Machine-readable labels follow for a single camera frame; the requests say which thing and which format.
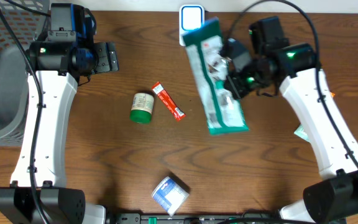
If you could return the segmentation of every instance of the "blue and white can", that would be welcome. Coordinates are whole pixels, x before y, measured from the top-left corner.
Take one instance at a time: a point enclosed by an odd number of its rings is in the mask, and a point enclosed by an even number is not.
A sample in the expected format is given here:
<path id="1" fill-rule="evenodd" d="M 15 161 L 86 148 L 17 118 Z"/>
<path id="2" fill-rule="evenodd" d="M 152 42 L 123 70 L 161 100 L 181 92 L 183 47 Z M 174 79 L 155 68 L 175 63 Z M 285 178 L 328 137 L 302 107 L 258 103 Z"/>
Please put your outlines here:
<path id="1" fill-rule="evenodd" d="M 170 216 L 174 215 L 179 207 L 189 197 L 189 193 L 185 192 L 171 178 L 164 178 L 152 193 L 152 198 L 168 212 Z"/>

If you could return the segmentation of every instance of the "gray bin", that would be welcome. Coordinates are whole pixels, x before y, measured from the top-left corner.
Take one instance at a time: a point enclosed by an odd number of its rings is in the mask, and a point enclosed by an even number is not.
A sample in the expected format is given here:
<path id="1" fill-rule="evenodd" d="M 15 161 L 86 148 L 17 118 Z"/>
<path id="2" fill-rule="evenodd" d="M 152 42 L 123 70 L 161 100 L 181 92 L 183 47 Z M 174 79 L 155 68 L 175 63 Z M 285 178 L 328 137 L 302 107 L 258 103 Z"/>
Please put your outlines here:
<path id="1" fill-rule="evenodd" d="M 49 0 L 14 1 L 41 12 L 49 10 Z M 25 49 L 48 26 L 50 20 L 3 0 L 0 1 L 0 7 Z M 28 94 L 23 56 L 0 20 L 0 146 L 21 146 Z"/>

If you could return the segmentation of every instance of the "wooden table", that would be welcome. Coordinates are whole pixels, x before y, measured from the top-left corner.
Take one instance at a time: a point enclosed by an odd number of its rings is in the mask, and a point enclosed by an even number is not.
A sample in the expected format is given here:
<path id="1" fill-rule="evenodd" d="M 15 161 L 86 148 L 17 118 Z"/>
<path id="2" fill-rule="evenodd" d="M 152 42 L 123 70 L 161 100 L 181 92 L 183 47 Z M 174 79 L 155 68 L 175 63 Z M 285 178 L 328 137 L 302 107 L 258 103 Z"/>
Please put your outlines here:
<path id="1" fill-rule="evenodd" d="M 252 13 L 236 37 L 250 47 L 250 23 L 275 14 Z M 67 187 L 114 211 L 164 213 L 150 194 L 170 172 L 190 188 L 178 213 L 242 213 L 273 210 L 319 182 L 309 143 L 293 134 L 299 121 L 281 97 L 242 100 L 248 133 L 210 136 L 184 48 L 177 12 L 95 12 L 95 42 L 115 41 L 120 71 L 95 75 L 78 89 L 66 143 Z M 279 14 L 291 43 L 313 43 L 298 14 Z M 218 16 L 223 30 L 235 13 Z M 358 15 L 312 14 L 321 61 L 335 101 L 358 140 Z M 135 93 L 160 81 L 186 113 L 176 122 L 158 99 L 152 122 L 129 119 Z M 0 147 L 0 186 L 8 186 L 20 148 Z M 358 223 L 358 215 L 349 223 Z M 7 223 L 0 214 L 0 223 Z"/>

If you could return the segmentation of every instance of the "red and white packet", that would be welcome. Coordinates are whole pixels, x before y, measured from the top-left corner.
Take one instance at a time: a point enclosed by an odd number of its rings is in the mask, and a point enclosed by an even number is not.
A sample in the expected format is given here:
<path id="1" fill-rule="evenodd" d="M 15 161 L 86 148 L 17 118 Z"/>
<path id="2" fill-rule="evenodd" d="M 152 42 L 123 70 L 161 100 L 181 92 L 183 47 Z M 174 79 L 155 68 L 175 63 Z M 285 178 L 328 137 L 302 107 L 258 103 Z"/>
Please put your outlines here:
<path id="1" fill-rule="evenodd" d="M 160 98 L 162 103 L 171 111 L 177 121 L 183 119 L 186 115 L 182 112 L 179 107 L 173 102 L 167 91 L 164 90 L 160 82 L 157 82 L 153 86 L 153 91 Z"/>

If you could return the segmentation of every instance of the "white background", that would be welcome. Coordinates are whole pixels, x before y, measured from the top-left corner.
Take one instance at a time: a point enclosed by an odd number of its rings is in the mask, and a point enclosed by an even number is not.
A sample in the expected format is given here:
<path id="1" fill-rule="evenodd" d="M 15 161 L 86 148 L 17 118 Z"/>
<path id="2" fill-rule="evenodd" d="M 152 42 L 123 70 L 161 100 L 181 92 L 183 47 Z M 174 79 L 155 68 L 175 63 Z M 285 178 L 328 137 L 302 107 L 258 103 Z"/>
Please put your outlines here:
<path id="1" fill-rule="evenodd" d="M 358 0 L 290 0 L 306 12 L 358 13 Z M 91 10 L 178 11 L 183 4 L 200 4 L 211 12 L 238 12 L 255 0 L 51 0 L 72 2 Z M 277 2 L 262 3 L 257 12 L 294 12 Z"/>

